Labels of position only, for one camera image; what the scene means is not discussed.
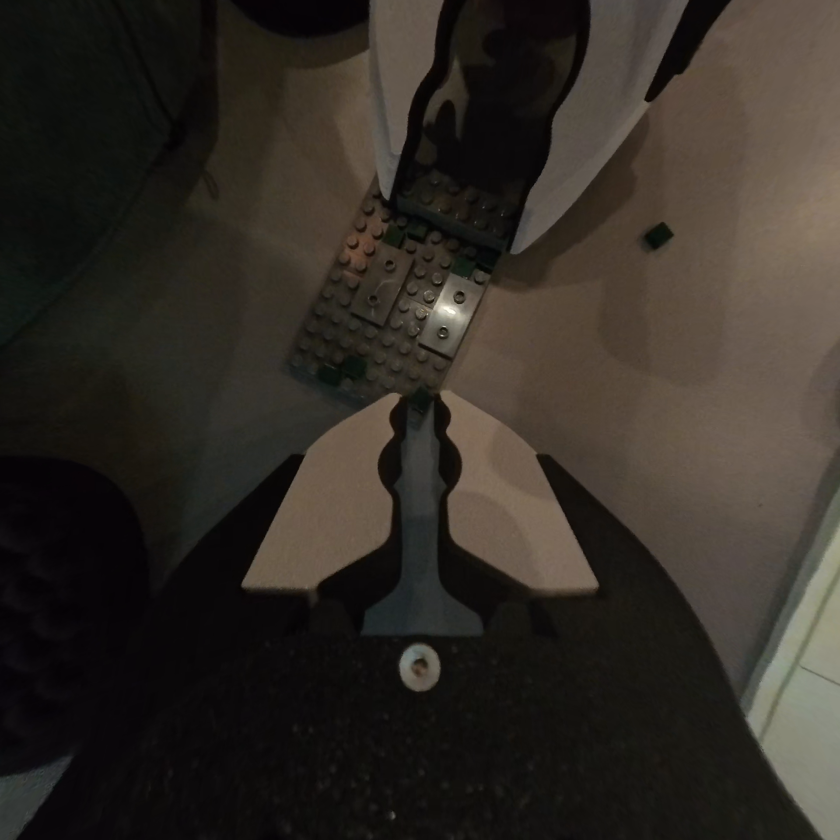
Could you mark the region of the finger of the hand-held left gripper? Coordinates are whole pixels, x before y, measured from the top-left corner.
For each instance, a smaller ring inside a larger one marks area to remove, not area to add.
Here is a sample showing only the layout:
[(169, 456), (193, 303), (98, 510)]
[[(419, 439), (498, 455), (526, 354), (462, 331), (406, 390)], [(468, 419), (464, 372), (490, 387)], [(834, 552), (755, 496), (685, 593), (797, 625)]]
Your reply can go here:
[[(378, 186), (392, 201), (397, 170), (406, 148), (410, 128), (432, 121), (446, 100), (459, 114), (459, 60), (449, 61), (455, 26), (444, 26), (444, 46), (436, 47), (438, 30), (449, 15), (459, 14), (459, 2), (371, 1), (369, 22), (372, 137)], [(429, 94), (421, 95), (420, 116), (410, 111), (422, 83), (442, 60), (444, 77), (435, 81)]]
[(513, 253), (572, 207), (648, 109), (646, 96), (686, 1), (584, 3), (572, 69), (541, 130)]

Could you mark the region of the black honeycomb cushion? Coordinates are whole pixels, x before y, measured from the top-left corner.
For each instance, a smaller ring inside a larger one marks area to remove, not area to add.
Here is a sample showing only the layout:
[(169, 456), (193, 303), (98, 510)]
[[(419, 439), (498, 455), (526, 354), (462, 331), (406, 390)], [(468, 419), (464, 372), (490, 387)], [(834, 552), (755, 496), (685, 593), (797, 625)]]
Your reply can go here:
[(151, 598), (127, 496), (61, 458), (1, 457), (1, 772), (73, 752)]

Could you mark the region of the person's green sweater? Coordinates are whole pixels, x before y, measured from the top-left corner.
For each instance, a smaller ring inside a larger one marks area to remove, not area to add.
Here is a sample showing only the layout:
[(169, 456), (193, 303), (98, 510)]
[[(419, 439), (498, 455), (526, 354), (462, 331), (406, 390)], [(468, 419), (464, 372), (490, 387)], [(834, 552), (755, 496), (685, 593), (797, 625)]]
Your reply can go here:
[(183, 143), (217, 2), (1, 2), (1, 338), (89, 268)]

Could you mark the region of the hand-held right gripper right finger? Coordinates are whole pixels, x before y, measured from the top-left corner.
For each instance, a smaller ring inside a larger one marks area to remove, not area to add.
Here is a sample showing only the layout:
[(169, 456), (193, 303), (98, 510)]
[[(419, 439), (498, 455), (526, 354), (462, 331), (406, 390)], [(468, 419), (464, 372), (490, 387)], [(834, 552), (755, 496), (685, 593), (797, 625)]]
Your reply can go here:
[(454, 392), (441, 398), (446, 438), (460, 460), (447, 499), (455, 545), (531, 592), (596, 592), (595, 574), (537, 452)]

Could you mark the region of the grey smooth two-hole tile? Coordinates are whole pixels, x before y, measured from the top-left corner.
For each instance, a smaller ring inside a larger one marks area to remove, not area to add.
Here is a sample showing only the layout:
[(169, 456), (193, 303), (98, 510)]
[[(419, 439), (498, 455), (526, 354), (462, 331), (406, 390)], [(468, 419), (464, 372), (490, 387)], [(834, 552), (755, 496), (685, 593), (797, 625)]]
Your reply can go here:
[(485, 291), (490, 274), (475, 269), (468, 277), (449, 273), (418, 338), (418, 345), (453, 361)]
[(350, 314), (376, 327), (385, 326), (414, 261), (412, 255), (400, 248), (378, 245), (353, 295)]

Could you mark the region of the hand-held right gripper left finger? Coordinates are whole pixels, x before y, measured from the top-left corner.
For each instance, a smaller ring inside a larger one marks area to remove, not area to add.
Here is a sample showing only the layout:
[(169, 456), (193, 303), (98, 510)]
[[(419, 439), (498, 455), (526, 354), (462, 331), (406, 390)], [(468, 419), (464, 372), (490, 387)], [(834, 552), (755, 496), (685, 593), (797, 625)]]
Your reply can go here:
[(379, 460), (395, 431), (389, 394), (344, 419), (305, 452), (242, 581), (247, 592), (314, 592), (379, 549), (392, 531), (392, 494)]

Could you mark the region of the grey long building brick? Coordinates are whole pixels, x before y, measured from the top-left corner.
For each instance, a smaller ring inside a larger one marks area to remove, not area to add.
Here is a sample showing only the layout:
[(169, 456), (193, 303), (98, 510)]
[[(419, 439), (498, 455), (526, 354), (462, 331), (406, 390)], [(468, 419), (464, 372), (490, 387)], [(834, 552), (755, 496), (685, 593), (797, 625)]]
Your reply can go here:
[(506, 253), (518, 223), (518, 206), (505, 196), (480, 190), (439, 169), (414, 165), (393, 198), (406, 215), (473, 245)]

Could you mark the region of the grey studded building baseplate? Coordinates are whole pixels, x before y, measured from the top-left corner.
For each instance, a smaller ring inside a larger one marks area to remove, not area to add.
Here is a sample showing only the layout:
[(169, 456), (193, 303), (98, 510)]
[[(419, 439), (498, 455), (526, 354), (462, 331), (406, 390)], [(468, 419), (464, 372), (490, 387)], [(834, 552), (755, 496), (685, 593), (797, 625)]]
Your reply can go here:
[[(389, 224), (404, 229), (401, 249), (415, 261), (388, 321), (376, 327), (353, 317), (350, 306)], [(382, 196), (378, 181), (373, 180), (294, 339), (289, 357), (291, 371), (358, 404), (368, 405), (391, 393), (407, 400), (419, 386), (435, 399), (455, 359), (450, 361), (422, 349), (418, 338), (453, 262), (458, 256), (467, 256), (476, 262), (476, 270), (484, 270), (491, 278), (503, 254), (404, 214), (395, 199), (388, 201)], [(364, 376), (356, 381), (342, 376), (338, 387), (318, 381), (316, 373), (321, 364), (341, 369), (349, 355), (366, 359)]]

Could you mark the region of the open white instruction booklet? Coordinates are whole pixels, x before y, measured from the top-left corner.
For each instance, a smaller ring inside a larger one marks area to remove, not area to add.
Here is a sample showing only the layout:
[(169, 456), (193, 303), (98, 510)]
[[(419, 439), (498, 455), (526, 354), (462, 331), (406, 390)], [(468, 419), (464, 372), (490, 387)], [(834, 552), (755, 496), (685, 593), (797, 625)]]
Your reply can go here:
[(839, 838), (839, 494), (742, 700), (764, 757), (821, 838)]

